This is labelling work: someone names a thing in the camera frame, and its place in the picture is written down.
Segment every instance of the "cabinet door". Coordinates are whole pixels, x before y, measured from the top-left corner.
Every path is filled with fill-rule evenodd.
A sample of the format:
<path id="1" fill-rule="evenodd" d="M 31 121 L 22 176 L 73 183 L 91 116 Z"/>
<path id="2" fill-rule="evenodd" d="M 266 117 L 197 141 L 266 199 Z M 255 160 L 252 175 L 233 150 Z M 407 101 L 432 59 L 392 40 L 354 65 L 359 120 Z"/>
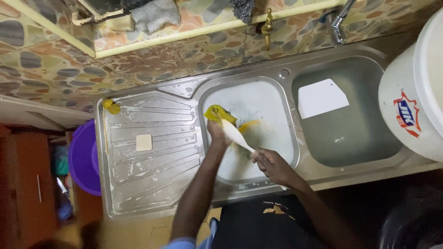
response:
<path id="1" fill-rule="evenodd" d="M 27 248 L 52 237 L 58 227 L 51 163 L 45 134 L 24 132 L 13 140 L 19 239 Z"/>

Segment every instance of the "purple plastic bowl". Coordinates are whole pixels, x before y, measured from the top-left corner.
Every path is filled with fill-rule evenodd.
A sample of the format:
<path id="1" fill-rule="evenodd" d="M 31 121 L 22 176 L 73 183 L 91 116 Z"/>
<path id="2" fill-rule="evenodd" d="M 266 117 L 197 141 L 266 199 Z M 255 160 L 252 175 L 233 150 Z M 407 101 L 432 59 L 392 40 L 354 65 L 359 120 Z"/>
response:
<path id="1" fill-rule="evenodd" d="M 75 183 L 92 195 L 101 195 L 100 177 L 91 160 L 91 150 L 95 146 L 94 119 L 79 126 L 69 147 L 69 172 Z"/>
<path id="2" fill-rule="evenodd" d="M 95 173 L 100 176 L 100 172 L 98 171 L 98 154 L 97 154 L 97 143 L 94 142 L 91 149 L 91 161 L 92 166 L 94 166 Z"/>

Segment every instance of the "chrome faucet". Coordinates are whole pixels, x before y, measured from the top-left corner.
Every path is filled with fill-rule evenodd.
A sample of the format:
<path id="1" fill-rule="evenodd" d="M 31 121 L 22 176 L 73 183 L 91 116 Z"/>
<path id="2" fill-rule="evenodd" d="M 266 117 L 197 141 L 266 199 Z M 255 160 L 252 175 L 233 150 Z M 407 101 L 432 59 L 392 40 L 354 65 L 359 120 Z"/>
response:
<path id="1" fill-rule="evenodd" d="M 349 10 L 357 0 L 348 0 L 343 7 L 334 7 L 320 17 L 321 23 L 327 23 L 331 40 L 335 46 L 345 44 L 345 36 L 342 31 L 342 22 L 348 16 Z"/>

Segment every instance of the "wooden cabinet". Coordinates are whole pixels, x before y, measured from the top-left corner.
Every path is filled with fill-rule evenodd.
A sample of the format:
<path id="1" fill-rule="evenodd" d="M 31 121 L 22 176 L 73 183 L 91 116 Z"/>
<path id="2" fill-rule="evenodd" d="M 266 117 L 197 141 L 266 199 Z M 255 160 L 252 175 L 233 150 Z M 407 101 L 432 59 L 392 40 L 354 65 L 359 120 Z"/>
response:
<path id="1" fill-rule="evenodd" d="M 58 228 L 47 136 L 23 132 L 0 144 L 0 182 L 8 188 L 1 191 L 6 201 L 1 221 L 7 222 L 2 232 L 8 237 L 2 248 L 27 248 Z"/>

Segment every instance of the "brass tap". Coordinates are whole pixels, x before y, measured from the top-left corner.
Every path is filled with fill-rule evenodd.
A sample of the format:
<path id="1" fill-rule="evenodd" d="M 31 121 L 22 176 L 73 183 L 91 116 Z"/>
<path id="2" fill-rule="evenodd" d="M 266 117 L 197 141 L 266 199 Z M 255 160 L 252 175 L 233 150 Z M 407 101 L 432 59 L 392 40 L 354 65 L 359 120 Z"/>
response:
<path id="1" fill-rule="evenodd" d="M 271 31 L 272 31 L 272 15 L 271 9 L 268 9 L 268 17 L 266 23 L 261 26 L 261 33 L 264 35 L 264 43 L 266 44 L 266 51 L 271 50 Z"/>

